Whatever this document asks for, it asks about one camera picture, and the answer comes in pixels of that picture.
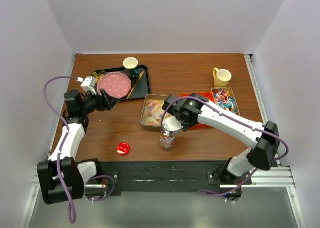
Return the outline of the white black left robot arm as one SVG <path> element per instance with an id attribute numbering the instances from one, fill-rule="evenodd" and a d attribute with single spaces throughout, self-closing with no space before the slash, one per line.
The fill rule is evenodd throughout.
<path id="1" fill-rule="evenodd" d="M 102 91 L 95 95 L 90 91 L 82 94 L 79 90 L 67 91 L 64 95 L 66 109 L 59 143 L 52 155 L 37 166 L 37 173 L 46 204 L 80 199 L 85 193 L 85 184 L 98 184 L 103 180 L 103 170 L 98 159 L 75 162 L 81 140 L 89 126 L 89 114 L 95 110 L 110 111 L 119 101 Z"/>

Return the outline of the orange tin of lollipops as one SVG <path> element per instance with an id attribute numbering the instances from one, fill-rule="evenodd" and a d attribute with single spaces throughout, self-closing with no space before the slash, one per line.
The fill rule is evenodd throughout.
<path id="1" fill-rule="evenodd" d="M 198 93 L 194 93 L 194 94 L 196 94 L 196 96 L 198 98 L 205 97 L 208 100 L 213 101 L 215 103 L 214 96 L 213 96 L 212 92 L 198 92 Z M 183 94 L 180 94 L 180 97 L 190 96 L 190 95 L 192 95 L 192 93 L 183 93 Z M 205 125 L 205 124 L 202 124 L 202 123 L 199 123 L 199 124 L 191 127 L 190 130 L 200 130 L 200 129 L 208 129 L 208 128 L 212 128 L 212 127 Z"/>

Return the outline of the red jar lid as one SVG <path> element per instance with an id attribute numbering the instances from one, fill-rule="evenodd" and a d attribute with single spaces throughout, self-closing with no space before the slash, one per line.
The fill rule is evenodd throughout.
<path id="1" fill-rule="evenodd" d="M 117 146 L 116 150 L 119 155 L 127 155 L 129 154 L 131 147 L 128 143 L 122 142 Z"/>

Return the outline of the clear glass jar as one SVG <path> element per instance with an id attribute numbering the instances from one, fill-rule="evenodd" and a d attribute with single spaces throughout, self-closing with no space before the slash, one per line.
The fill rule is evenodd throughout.
<path id="1" fill-rule="evenodd" d="M 165 136 L 164 131 L 161 131 L 159 136 L 159 145 L 163 150 L 171 150 L 173 148 L 176 136 L 173 134 L 172 136 Z"/>

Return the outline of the brown tin of gummies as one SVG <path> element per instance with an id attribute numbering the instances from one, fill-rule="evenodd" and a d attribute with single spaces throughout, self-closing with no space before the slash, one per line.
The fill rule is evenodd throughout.
<path id="1" fill-rule="evenodd" d="M 167 95 L 147 94 L 144 99 L 140 124 L 144 129 L 161 129 L 161 118 L 163 116 L 163 104 Z"/>

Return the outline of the gold tin of lollipops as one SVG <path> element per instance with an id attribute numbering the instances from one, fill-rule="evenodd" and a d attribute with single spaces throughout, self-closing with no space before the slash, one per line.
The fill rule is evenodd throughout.
<path id="1" fill-rule="evenodd" d="M 232 87 L 214 87 L 211 89 L 214 102 L 236 115 L 241 115 Z"/>

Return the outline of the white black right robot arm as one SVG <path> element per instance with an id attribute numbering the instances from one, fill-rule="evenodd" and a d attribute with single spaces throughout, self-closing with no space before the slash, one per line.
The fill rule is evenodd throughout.
<path id="1" fill-rule="evenodd" d="M 278 126 L 243 118 L 219 107 L 208 98 L 192 93 L 189 96 L 169 95 L 162 106 L 169 118 L 162 118 L 161 127 L 166 136 L 204 124 L 217 128 L 247 145 L 241 154 L 230 158 L 224 167 L 213 172 L 215 179 L 235 184 L 252 169 L 270 170 L 280 145 Z"/>

